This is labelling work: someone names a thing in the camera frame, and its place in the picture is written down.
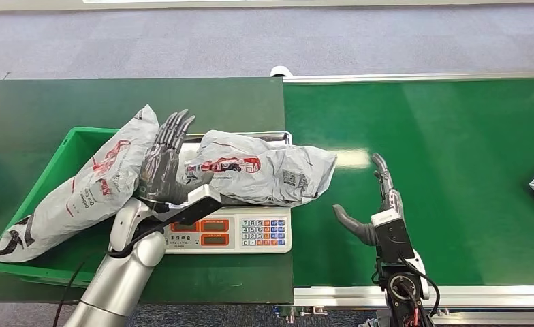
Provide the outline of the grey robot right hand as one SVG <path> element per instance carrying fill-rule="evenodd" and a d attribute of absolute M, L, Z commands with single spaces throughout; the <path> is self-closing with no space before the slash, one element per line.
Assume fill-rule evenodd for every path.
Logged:
<path fill-rule="evenodd" d="M 374 176 L 378 180 L 381 194 L 380 212 L 394 209 L 403 217 L 403 201 L 400 193 L 394 188 L 394 183 L 385 159 L 379 153 L 372 154 L 372 162 L 376 166 Z M 365 245 L 378 246 L 379 240 L 372 223 L 361 223 L 349 216 L 340 204 L 332 206 L 337 220 Z"/>

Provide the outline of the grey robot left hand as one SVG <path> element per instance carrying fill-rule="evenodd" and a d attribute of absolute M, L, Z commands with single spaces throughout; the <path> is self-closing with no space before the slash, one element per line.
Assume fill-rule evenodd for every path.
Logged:
<path fill-rule="evenodd" d="M 189 192 L 212 181 L 212 172 L 203 173 L 195 181 L 182 183 L 176 180 L 180 150 L 194 121 L 195 116 L 190 116 L 184 109 L 172 113 L 161 124 L 142 163 L 135 197 L 144 202 L 179 205 L 187 201 Z"/>

